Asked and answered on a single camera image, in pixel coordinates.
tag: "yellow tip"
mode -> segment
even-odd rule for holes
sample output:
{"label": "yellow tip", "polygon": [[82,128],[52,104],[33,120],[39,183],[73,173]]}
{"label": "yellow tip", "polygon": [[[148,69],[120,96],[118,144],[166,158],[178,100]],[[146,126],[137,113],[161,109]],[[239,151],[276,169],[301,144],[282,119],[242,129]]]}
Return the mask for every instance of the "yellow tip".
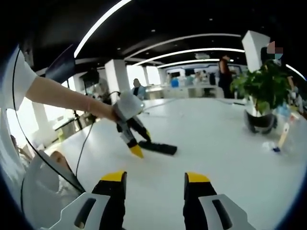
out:
{"label": "yellow tip", "polygon": [[112,173],[109,173],[107,175],[104,175],[100,180],[101,181],[117,181],[117,182],[121,182],[121,178],[122,178],[124,173],[125,173],[125,171],[123,171],[123,170],[120,170],[118,172],[112,172]]}
{"label": "yellow tip", "polygon": [[146,130],[146,134],[149,136],[149,138],[151,139],[150,133],[148,130]]}
{"label": "yellow tip", "polygon": [[143,153],[142,153],[142,149],[140,148],[139,145],[133,146],[132,148],[130,148],[130,151],[131,151],[134,155],[136,155],[136,156],[138,156],[138,157],[140,157],[140,158],[144,158]]}
{"label": "yellow tip", "polygon": [[195,173],[195,172],[187,172],[187,175],[188,175],[190,183],[210,182],[210,180],[202,174],[198,174],[198,173]]}

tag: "window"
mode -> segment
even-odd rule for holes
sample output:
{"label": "window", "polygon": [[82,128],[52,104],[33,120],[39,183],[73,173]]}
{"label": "window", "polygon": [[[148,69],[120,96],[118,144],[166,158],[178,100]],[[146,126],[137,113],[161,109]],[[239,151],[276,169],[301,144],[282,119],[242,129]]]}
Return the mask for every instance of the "window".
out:
{"label": "window", "polygon": [[[69,87],[71,87],[72,90],[75,89],[75,87],[74,87],[75,85],[74,85],[74,83],[72,83],[73,77],[70,77],[68,79],[68,81],[69,80],[70,80]],[[67,81],[63,82],[62,86],[68,88]],[[72,114],[71,111],[69,113],[67,113],[65,108],[59,108],[59,107],[51,106],[51,105],[48,105],[48,104],[45,104],[44,108],[45,108],[45,112],[46,112],[48,121],[54,121],[54,120],[57,120],[61,116]]]}
{"label": "window", "polygon": [[74,81],[73,77],[68,78],[68,84],[69,84],[69,88],[72,91],[76,91],[75,81]]}
{"label": "window", "polygon": [[133,80],[139,79],[142,86],[147,86],[144,69],[142,66],[127,66],[130,88],[133,89]]}
{"label": "window", "polygon": [[161,85],[159,70],[155,66],[147,66],[147,75],[149,84]]}
{"label": "window", "polygon": [[[17,111],[17,115],[20,125],[27,137],[30,137],[38,130],[38,124],[36,121],[33,105],[29,99],[24,98],[19,110]],[[15,111],[8,109],[7,118],[11,134],[16,138],[18,145],[23,147],[26,144],[26,139],[18,124]]]}

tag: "forearm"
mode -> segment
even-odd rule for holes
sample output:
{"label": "forearm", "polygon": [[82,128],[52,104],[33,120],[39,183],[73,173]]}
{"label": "forearm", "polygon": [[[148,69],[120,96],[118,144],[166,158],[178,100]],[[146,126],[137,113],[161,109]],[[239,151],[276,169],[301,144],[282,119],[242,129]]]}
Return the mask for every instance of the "forearm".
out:
{"label": "forearm", "polygon": [[108,106],[93,98],[63,87],[51,79],[42,77],[37,77],[34,80],[27,91],[26,97],[36,103],[91,112],[97,116],[104,116],[103,114],[95,114],[98,107],[99,112],[101,112],[103,110],[101,107]]}
{"label": "forearm", "polygon": [[293,90],[294,90],[294,88],[295,88],[295,86],[294,86],[294,83],[293,83],[292,77],[291,77],[291,76],[289,76],[289,77],[287,77],[287,79],[288,79],[289,85],[290,85],[290,87],[291,87],[291,90],[293,91]]}

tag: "person in dark clothing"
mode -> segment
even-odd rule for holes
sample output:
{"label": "person in dark clothing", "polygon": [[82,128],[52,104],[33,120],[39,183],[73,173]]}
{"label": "person in dark clothing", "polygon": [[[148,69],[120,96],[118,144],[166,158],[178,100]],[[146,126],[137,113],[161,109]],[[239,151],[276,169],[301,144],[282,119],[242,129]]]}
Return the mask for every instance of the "person in dark clothing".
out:
{"label": "person in dark clothing", "polygon": [[[289,73],[286,63],[284,61],[283,50],[281,47],[275,47],[275,42],[271,42],[268,46],[261,48],[261,61],[264,64],[267,60],[272,60],[276,65],[280,66],[281,70]],[[293,83],[292,76],[289,73],[287,77],[289,85],[291,86],[291,91],[295,90],[295,85]]]}
{"label": "person in dark clothing", "polygon": [[140,100],[144,100],[146,89],[143,87],[139,79],[134,79],[133,81],[134,88],[132,89],[133,95],[137,96]]}
{"label": "person in dark clothing", "polygon": [[230,57],[224,55],[219,61],[219,75],[220,80],[218,86],[223,89],[224,98],[235,98],[235,94],[230,90],[230,84],[232,82],[232,71],[229,70],[227,62]]}

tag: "ceiling light strip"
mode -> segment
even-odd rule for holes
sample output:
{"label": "ceiling light strip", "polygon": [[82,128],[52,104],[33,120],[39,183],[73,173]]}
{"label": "ceiling light strip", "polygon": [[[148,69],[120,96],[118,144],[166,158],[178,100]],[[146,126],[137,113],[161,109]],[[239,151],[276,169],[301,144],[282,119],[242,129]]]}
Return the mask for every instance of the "ceiling light strip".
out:
{"label": "ceiling light strip", "polygon": [[92,26],[92,28],[87,32],[84,38],[79,43],[77,49],[74,52],[74,57],[76,58],[80,53],[81,49],[87,42],[87,40],[93,35],[93,33],[98,29],[98,27],[104,23],[112,14],[114,14],[117,10],[125,6],[127,3],[131,2],[132,0],[122,0],[119,3],[115,4],[111,9],[109,9],[101,18]]}
{"label": "ceiling light strip", "polygon": [[306,78],[300,73],[298,72],[295,68],[293,68],[292,66],[289,66],[288,64],[286,64],[286,67],[288,67],[290,70],[292,70],[293,72],[297,73],[299,76],[301,76],[304,80],[306,80]]}
{"label": "ceiling light strip", "polygon": [[208,59],[179,61],[179,62],[173,62],[173,63],[157,66],[157,68],[164,68],[168,66],[182,65],[182,64],[195,63],[195,62],[206,62],[206,61],[219,61],[219,59],[218,58],[208,58]]}
{"label": "ceiling light strip", "polygon": [[[164,67],[168,67],[168,66],[176,66],[176,65],[188,64],[188,63],[206,62],[206,61],[219,61],[219,59],[209,58],[209,59],[179,61],[179,62],[173,62],[173,63],[169,63],[169,64],[165,64],[165,65],[160,65],[160,66],[157,66],[157,68],[160,69],[160,68],[164,68]],[[299,71],[297,71],[295,68],[293,68],[292,66],[289,66],[288,64],[286,64],[286,67],[289,68],[290,70],[292,70],[293,72],[295,72],[296,74],[298,74],[304,80],[306,80],[306,78]]]}
{"label": "ceiling light strip", "polygon": [[167,41],[164,41],[164,42],[160,42],[160,43],[157,43],[157,44],[154,44],[152,46],[149,46],[149,47],[146,47],[144,49],[141,49],[131,55],[129,55],[128,57],[124,58],[125,60],[130,58],[130,57],[133,57],[139,53],[142,53],[144,51],[147,51],[149,49],[152,49],[152,48],[155,48],[157,46],[162,46],[162,45],[165,45],[165,44],[168,44],[168,43],[172,43],[172,42],[176,42],[176,41],[180,41],[180,40],[184,40],[184,39],[189,39],[189,38],[195,38],[195,37],[205,37],[205,36],[229,36],[229,37],[241,37],[241,35],[238,35],[238,34],[225,34],[225,33],[211,33],[211,34],[194,34],[194,35],[189,35],[189,36],[184,36],[184,37],[177,37],[177,38],[173,38],[173,39],[170,39],[170,40],[167,40]]}
{"label": "ceiling light strip", "polygon": [[154,61],[156,59],[165,58],[165,57],[169,57],[169,56],[173,56],[173,55],[192,53],[192,52],[201,52],[201,51],[234,51],[234,52],[240,52],[240,53],[245,52],[243,49],[231,49],[231,48],[189,49],[189,50],[183,50],[183,51],[178,51],[178,52],[174,52],[174,53],[169,53],[169,54],[164,54],[164,55],[160,55],[160,56],[157,56],[157,57],[153,57],[153,58],[147,59],[145,61],[138,62],[138,63],[134,64],[134,66],[139,66],[139,65],[144,64],[144,63],[149,62],[149,61]]}

